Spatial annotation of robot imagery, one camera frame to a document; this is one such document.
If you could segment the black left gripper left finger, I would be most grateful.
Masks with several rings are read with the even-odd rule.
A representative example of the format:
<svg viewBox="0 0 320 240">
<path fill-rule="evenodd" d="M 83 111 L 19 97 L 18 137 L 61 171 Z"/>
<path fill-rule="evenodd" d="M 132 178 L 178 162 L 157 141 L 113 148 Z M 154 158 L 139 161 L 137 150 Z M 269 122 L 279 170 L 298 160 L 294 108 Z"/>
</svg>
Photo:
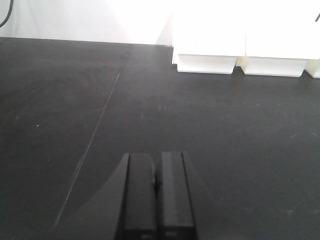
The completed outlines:
<svg viewBox="0 0 320 240">
<path fill-rule="evenodd" d="M 158 237 L 154 161 L 149 153 L 129 153 L 117 240 Z"/>
</svg>

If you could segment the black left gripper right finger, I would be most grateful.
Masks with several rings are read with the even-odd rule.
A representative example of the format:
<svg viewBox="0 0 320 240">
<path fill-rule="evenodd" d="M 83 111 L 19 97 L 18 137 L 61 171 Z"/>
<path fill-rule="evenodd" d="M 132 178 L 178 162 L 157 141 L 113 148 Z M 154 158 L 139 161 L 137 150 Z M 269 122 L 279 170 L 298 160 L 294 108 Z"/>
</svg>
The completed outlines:
<svg viewBox="0 0 320 240">
<path fill-rule="evenodd" d="M 156 170 L 156 206 L 161 240 L 196 240 L 197 230 L 189 174 L 194 167 L 187 151 L 164 151 Z"/>
</svg>

